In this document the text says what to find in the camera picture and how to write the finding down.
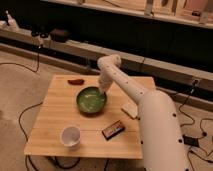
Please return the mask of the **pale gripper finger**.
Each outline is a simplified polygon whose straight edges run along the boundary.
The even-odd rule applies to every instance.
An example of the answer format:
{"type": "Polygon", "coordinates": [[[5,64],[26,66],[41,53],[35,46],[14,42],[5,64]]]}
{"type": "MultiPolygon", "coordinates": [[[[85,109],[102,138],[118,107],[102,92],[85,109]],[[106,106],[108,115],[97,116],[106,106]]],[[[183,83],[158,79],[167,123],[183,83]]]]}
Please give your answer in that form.
{"type": "Polygon", "coordinates": [[[99,92],[100,92],[101,94],[104,94],[106,91],[103,90],[103,89],[99,89],[99,92]]]}

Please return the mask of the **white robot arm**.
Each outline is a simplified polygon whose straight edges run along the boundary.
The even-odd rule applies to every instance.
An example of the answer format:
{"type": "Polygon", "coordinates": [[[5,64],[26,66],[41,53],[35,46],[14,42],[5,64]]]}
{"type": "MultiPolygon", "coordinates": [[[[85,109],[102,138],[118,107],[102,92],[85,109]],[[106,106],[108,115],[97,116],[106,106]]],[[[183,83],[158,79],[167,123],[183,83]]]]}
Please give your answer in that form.
{"type": "Polygon", "coordinates": [[[115,82],[137,105],[142,141],[143,167],[146,171],[190,171],[177,110],[171,97],[150,90],[119,69],[119,55],[98,59],[98,87],[107,92],[115,82]]]}

